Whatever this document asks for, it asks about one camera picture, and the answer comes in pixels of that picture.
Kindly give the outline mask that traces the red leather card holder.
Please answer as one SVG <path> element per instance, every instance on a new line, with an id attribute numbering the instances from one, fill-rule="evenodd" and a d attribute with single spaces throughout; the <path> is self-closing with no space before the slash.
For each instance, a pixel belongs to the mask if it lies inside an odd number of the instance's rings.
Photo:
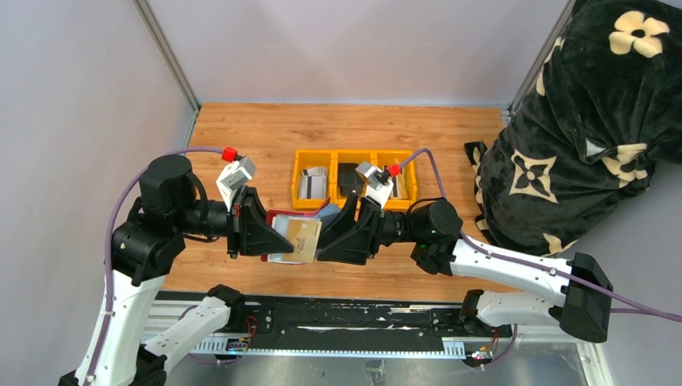
<path id="1" fill-rule="evenodd" d="M 322 230 L 339 213 L 340 207 L 330 203 L 329 199 L 324 200 L 315 211 L 268 211 L 267 224 L 289 241 L 294 249 L 291 253 L 268 253 L 262 255 L 261 260 L 289 265 L 313 263 L 320 250 L 318 242 Z"/>

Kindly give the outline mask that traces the tan logo card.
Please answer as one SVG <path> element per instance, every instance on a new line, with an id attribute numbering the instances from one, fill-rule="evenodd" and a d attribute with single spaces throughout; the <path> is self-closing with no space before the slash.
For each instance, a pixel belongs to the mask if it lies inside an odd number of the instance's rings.
<path id="1" fill-rule="evenodd" d="M 292 219 L 286 229 L 286 239 L 293 245 L 291 253 L 284 253 L 286 263 L 312 263 L 317 251 L 322 221 L 315 219 Z"/>

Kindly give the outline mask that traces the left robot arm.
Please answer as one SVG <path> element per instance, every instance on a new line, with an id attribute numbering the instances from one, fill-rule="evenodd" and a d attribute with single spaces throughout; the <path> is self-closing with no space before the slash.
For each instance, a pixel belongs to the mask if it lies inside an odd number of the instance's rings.
<path id="1" fill-rule="evenodd" d="M 152 305 L 187 238 L 223 238 L 231 257 L 290 253 L 293 245 L 266 222 L 253 162 L 221 151 L 225 168 L 210 200 L 188 150 L 152 161 L 133 180 L 140 195 L 127 220 L 110 221 L 105 238 L 105 294 L 86 355 L 60 378 L 62 385 L 162 385 L 171 371 L 211 333 L 239 331 L 245 298 L 226 285 L 207 292 L 194 309 L 152 339 L 143 333 Z"/>

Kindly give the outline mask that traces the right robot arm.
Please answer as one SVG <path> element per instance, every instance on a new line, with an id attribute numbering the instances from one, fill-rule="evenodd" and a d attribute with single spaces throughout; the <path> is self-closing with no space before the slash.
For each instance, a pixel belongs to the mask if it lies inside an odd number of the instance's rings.
<path id="1" fill-rule="evenodd" d="M 381 246 L 413 244 L 410 256 L 429 274 L 477 277 L 514 288 L 511 294 L 469 291 L 459 324 L 469 335 L 517 324 L 557 326 L 591 343 L 608 337 L 613 286 L 594 257 L 536 257 L 473 240 L 444 198 L 421 199 L 407 211 L 389 211 L 353 196 L 323 228 L 318 261 L 365 265 Z"/>

